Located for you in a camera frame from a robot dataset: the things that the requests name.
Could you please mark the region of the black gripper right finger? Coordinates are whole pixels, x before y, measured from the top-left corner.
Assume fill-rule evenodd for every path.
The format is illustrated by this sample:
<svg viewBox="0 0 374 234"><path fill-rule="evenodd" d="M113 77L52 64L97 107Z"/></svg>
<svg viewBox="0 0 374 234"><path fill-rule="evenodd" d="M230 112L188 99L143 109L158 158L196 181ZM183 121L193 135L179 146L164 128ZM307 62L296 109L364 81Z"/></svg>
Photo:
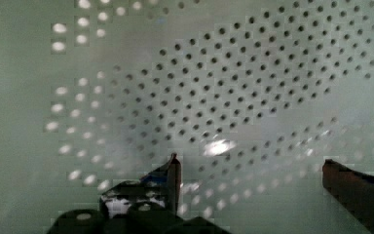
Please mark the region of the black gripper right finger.
<svg viewBox="0 0 374 234"><path fill-rule="evenodd" d="M374 175L326 159L322 166L322 186L374 234Z"/></svg>

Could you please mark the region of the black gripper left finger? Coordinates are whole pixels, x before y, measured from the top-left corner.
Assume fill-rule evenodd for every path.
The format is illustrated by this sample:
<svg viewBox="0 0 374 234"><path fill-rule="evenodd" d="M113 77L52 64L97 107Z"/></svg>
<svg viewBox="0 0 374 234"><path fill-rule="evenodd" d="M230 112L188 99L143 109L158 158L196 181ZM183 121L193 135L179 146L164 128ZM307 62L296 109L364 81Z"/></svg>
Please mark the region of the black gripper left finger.
<svg viewBox="0 0 374 234"><path fill-rule="evenodd" d="M46 234L231 234L196 216L177 214L181 163L175 153L138 180L126 180L99 196L98 208L61 214Z"/></svg>

